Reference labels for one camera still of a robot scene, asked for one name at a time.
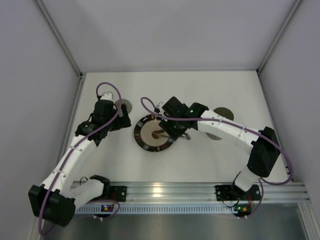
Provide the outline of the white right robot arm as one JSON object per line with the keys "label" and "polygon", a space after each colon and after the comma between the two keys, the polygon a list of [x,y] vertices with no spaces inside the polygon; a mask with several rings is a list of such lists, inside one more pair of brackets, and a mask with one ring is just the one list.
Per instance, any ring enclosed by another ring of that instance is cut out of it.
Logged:
{"label": "white right robot arm", "polygon": [[250,130],[205,105],[194,102],[187,106],[174,96],[167,102],[160,102],[155,110],[163,116],[159,126],[174,141],[186,130],[194,129],[226,140],[248,154],[246,166],[231,184],[231,192],[237,197],[247,193],[260,178],[267,178],[280,156],[275,131],[270,127]]}

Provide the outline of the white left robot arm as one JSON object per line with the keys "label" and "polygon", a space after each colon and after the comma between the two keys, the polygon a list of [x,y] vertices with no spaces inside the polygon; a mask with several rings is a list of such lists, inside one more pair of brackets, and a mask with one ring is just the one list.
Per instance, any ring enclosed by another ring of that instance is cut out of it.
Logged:
{"label": "white left robot arm", "polygon": [[125,104],[116,106],[112,100],[99,99],[87,121],[76,129],[71,145],[41,183],[33,185],[28,197],[33,214],[60,227],[67,226],[77,209],[90,201],[112,199],[110,180],[100,175],[91,176],[76,188],[72,184],[82,168],[108,132],[131,126]]}

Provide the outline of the grey container lid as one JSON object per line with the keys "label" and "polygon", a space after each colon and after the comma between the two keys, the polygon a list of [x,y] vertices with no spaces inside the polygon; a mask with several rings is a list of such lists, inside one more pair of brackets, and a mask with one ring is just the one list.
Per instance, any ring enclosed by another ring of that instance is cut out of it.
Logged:
{"label": "grey container lid", "polygon": [[[127,100],[127,99],[122,99],[121,102],[122,102],[122,104],[124,104],[126,106],[127,112],[130,113],[132,111],[132,104],[130,103],[130,101]],[[117,107],[119,107],[120,106],[120,100],[117,100],[115,102],[115,105]]]}

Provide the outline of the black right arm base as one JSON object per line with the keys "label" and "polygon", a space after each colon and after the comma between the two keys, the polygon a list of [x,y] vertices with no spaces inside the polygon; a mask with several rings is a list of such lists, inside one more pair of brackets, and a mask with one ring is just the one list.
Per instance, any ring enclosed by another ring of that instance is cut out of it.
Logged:
{"label": "black right arm base", "polygon": [[238,201],[241,199],[239,192],[231,184],[223,184],[215,186],[216,199],[220,202]]}

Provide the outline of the brown cooked shrimp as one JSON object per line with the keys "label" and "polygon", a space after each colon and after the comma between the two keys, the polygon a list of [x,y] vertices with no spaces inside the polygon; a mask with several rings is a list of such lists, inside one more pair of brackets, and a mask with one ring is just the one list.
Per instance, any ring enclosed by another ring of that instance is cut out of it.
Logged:
{"label": "brown cooked shrimp", "polygon": [[151,136],[154,138],[154,139],[159,139],[161,137],[164,137],[165,135],[163,135],[165,131],[164,130],[155,130],[151,133]]}

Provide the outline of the metal serving tongs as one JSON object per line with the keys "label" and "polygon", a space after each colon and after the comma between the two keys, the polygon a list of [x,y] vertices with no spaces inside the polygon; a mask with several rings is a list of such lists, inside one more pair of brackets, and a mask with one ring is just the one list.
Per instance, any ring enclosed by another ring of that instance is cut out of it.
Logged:
{"label": "metal serving tongs", "polygon": [[189,134],[182,134],[180,136],[169,136],[169,135],[165,135],[165,134],[158,134],[159,137],[163,137],[163,138],[169,138],[172,139],[174,141],[176,141],[177,139],[183,139],[183,140],[187,140],[189,141],[191,139]]}

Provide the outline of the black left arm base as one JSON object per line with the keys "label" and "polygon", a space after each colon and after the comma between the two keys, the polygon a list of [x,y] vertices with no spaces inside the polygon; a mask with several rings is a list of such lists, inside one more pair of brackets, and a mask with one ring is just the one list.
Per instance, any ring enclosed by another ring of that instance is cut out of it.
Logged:
{"label": "black left arm base", "polygon": [[126,202],[127,186],[124,186],[124,185],[111,186],[107,199],[114,200],[117,202]]}

